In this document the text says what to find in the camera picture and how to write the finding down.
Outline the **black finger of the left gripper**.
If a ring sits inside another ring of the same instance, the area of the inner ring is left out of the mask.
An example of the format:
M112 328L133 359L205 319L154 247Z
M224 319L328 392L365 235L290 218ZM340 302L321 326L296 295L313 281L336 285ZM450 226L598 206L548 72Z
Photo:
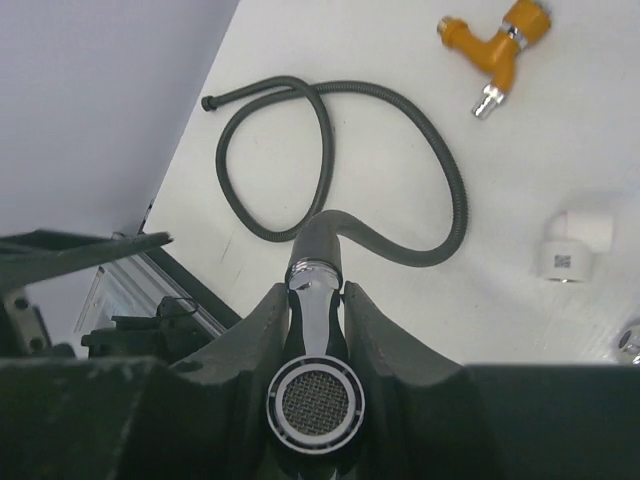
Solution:
M14 290L169 244L169 233L101 238L35 230L1 239L1 288Z

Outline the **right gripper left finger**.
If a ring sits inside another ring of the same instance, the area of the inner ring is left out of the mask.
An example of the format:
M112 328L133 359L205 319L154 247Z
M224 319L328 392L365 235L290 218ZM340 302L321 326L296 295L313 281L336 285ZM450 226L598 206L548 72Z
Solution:
M265 397L288 325L275 284L242 321L174 365L151 357L5 359L5 479L255 479Z

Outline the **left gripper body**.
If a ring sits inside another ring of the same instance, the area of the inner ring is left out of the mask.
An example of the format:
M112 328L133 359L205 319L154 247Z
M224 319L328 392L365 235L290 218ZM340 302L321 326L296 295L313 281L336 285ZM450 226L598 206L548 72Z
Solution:
M67 343L54 344L39 308L24 289L1 293L2 358L74 358Z

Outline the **white elbow fitting centre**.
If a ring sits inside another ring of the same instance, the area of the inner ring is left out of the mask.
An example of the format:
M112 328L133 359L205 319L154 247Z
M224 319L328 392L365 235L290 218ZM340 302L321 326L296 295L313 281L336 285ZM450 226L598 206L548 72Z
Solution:
M596 259L612 249L614 225L607 210L559 212L547 224L539 247L538 276L560 283L589 281Z

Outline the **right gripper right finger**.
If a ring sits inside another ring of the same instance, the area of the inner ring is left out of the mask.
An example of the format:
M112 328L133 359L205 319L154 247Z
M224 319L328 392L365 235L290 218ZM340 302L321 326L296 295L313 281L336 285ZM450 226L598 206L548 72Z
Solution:
M639 371L461 365L344 291L350 365L365 392L361 479L635 479Z

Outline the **chrome lever faucet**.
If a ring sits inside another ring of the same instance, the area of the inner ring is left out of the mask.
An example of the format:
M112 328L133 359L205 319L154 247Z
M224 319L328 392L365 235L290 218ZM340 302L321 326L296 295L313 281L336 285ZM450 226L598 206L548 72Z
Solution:
M341 273L320 260L300 260L286 277L290 324L265 410L289 479L350 479L360 453L366 399L348 364L341 287Z

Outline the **blue plastic faucet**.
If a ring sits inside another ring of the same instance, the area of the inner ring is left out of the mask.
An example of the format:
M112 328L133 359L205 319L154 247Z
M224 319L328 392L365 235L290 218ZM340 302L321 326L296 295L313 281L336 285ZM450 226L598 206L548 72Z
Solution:
M616 361L621 365L639 365L640 326L638 321L626 325L621 330L614 353Z

